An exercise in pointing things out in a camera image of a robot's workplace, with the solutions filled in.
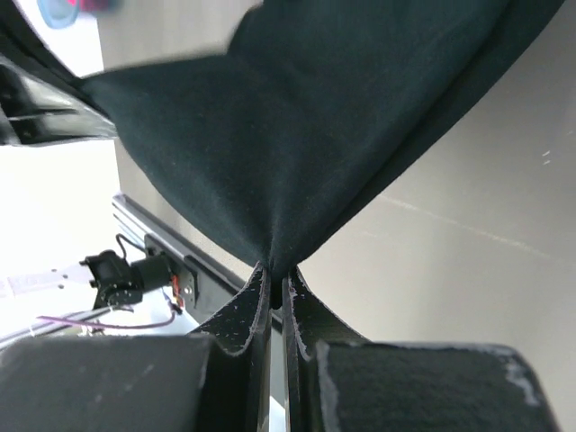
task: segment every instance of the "red wire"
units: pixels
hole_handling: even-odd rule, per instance
[[[172,294],[176,297],[178,307],[183,308],[184,300],[182,299],[182,295],[180,292],[180,283],[178,282],[178,276],[176,275],[172,276]]]

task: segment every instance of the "white wall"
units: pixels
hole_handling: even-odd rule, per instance
[[[102,70],[96,20],[54,31],[35,0],[18,0],[46,45],[77,75]],[[0,278],[77,262],[113,247],[119,190],[112,141],[0,148]],[[0,331],[10,316],[0,318]]]

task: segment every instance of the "cloth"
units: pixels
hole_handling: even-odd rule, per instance
[[[278,281],[465,115],[562,3],[266,0],[225,54],[82,90],[179,213]]]

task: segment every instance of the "purple wire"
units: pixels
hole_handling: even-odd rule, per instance
[[[45,315],[40,315],[39,317],[36,317],[36,319],[56,322],[58,324],[65,324],[68,326],[90,327],[92,329],[145,330],[145,329],[158,329],[160,327],[165,327],[167,325],[172,324],[176,319],[176,312],[172,310],[172,315],[170,316],[170,319],[166,321],[155,322],[153,324],[142,324],[139,326],[120,326],[117,324],[102,324],[100,322],[78,321],[75,319],[67,319],[60,317],[47,317]]]

